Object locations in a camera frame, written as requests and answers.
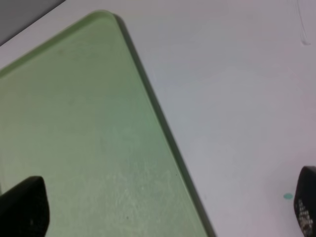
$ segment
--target black plastic piece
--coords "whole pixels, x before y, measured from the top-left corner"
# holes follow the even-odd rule
[[[0,196],[1,237],[43,237],[49,206],[42,177],[27,178]]]
[[[316,237],[316,167],[301,170],[294,198],[294,211],[304,237]]]

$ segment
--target small teal dot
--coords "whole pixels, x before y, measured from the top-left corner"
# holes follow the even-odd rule
[[[293,198],[293,194],[287,193],[283,195],[284,199],[291,200]]]

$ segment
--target white countertop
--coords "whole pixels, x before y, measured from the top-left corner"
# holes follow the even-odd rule
[[[316,2],[66,0],[0,68],[97,9],[125,21],[217,235],[302,236],[283,195],[316,164]]]

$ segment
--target scratch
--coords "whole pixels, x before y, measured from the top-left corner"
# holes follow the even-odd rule
[[[303,18],[302,18],[302,13],[301,13],[301,0],[296,0],[296,5],[297,5],[297,10],[298,10],[298,15],[300,17],[301,21],[301,42],[303,45],[307,46],[310,45],[311,43],[308,42],[307,36],[306,36],[306,31],[303,23]]]

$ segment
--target green cutting board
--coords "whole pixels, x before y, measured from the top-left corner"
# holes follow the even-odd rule
[[[0,72],[3,191],[46,182],[48,237],[205,237],[116,18],[94,12]]]

